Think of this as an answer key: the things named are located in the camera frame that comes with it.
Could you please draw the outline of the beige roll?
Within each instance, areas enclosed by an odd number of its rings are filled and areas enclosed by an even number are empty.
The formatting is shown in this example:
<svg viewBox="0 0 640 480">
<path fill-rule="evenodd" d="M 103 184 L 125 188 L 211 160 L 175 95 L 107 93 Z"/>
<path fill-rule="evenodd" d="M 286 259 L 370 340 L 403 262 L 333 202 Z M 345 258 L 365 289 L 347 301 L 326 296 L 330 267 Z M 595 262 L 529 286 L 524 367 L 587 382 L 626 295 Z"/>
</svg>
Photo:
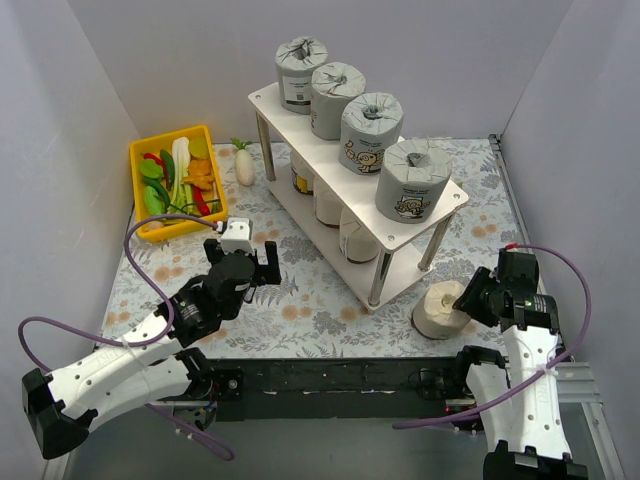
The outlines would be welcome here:
<svg viewBox="0 0 640 480">
<path fill-rule="evenodd" d="M 414 307 L 411 324 L 424 337 L 445 340 L 458 335 L 471 317 L 453 308 L 465 287 L 453 280 L 431 285 Z"/>
<path fill-rule="evenodd" d="M 313 202 L 314 214 L 319 222 L 330 228 L 340 226 L 343 204 L 319 176 L 314 178 Z"/>
<path fill-rule="evenodd" d="M 349 262 L 356 264 L 373 260 L 380 250 L 375 238 L 346 208 L 340 216 L 339 248 Z"/>
<path fill-rule="evenodd" d="M 300 194 L 312 195 L 315 176 L 306 161 L 294 150 L 290 152 L 290 167 L 294 189 Z"/>
</svg>

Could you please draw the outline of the grey roll with QR label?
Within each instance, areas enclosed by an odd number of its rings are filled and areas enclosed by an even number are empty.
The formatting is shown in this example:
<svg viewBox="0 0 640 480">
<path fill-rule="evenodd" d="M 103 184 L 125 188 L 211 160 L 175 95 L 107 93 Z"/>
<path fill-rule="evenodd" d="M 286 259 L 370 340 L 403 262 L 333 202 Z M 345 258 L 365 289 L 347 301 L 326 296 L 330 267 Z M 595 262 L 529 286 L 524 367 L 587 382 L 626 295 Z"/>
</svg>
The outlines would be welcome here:
<svg viewBox="0 0 640 480">
<path fill-rule="evenodd" d="M 301 36 L 278 47 L 275 66 L 283 108 L 310 114 L 312 75 L 327 62 L 326 46 L 313 36 Z"/>
</svg>

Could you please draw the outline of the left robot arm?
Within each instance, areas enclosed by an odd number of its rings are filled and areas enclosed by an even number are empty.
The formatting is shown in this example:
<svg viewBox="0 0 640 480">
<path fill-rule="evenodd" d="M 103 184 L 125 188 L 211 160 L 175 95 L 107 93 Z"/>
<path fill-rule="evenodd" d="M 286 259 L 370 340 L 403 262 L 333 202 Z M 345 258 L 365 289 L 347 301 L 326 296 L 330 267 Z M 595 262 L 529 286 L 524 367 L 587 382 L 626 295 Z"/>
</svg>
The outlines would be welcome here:
<svg viewBox="0 0 640 480">
<path fill-rule="evenodd" d="M 39 366 L 25 374 L 23 410 L 43 458 L 71 452 L 99 426 L 145 404 L 205 398 L 218 383 L 194 345 L 235 319 L 253 289 L 280 284 L 277 245 L 264 246 L 267 261 L 260 263 L 253 251 L 226 253 L 218 241 L 206 241 L 209 271 L 119 339 L 66 367 Z"/>
</svg>

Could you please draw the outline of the grey roll with cartoon label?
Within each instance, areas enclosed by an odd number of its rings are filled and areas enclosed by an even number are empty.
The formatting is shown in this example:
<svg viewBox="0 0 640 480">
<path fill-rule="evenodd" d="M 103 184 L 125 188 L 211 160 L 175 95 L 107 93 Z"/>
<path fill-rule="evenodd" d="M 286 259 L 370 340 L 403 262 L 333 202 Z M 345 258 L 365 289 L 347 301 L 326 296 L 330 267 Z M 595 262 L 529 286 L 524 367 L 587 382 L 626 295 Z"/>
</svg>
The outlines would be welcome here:
<svg viewBox="0 0 640 480">
<path fill-rule="evenodd" d="M 365 90 L 364 75 L 349 64 L 331 62 L 316 69 L 311 78 L 312 133 L 323 140 L 339 140 L 344 109 Z"/>
</svg>

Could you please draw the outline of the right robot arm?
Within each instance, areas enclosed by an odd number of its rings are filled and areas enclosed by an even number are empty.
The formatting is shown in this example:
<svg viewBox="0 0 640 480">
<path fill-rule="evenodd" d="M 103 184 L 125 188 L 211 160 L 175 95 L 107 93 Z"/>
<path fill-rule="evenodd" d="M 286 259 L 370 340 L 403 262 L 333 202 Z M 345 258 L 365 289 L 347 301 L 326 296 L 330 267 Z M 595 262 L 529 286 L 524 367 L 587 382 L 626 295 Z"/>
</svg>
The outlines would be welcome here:
<svg viewBox="0 0 640 480">
<path fill-rule="evenodd" d="M 454 389 L 474 397 L 488 444 L 486 479 L 585 479 L 560 415 L 557 371 L 559 312 L 538 290 L 535 255 L 509 245 L 495 270 L 477 269 L 453 308 L 501 330 L 507 353 L 466 347 L 452 373 Z"/>
</svg>

